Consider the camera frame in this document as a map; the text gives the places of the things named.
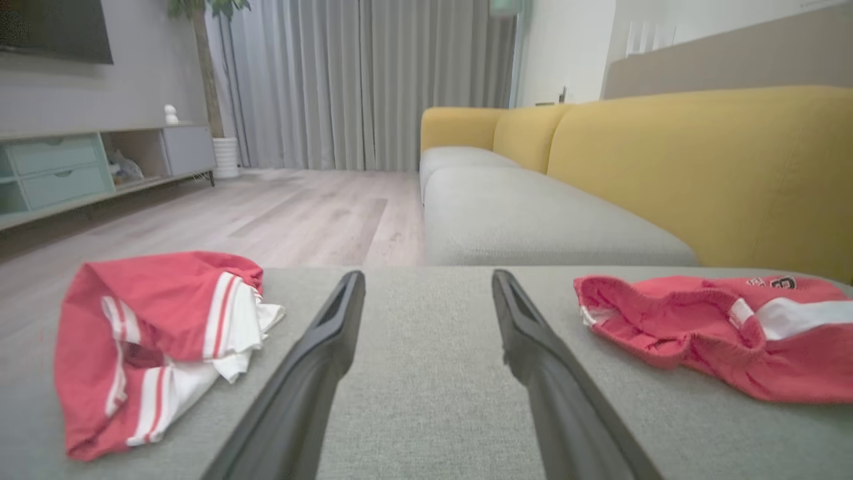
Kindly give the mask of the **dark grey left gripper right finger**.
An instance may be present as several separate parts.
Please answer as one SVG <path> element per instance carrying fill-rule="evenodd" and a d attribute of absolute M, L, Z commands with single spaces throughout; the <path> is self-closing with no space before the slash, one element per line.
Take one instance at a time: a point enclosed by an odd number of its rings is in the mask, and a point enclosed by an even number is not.
<path fill-rule="evenodd" d="M 548 479 L 659 479 L 661 473 L 514 274 L 493 271 L 504 363 L 529 395 Z"/>

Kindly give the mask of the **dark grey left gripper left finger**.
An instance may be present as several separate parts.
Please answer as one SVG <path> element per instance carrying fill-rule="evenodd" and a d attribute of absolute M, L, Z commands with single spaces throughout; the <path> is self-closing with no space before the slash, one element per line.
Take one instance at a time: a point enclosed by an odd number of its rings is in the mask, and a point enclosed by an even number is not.
<path fill-rule="evenodd" d="M 339 381 L 353 364 L 365 304 L 348 271 L 210 462 L 205 479 L 314 479 Z"/>

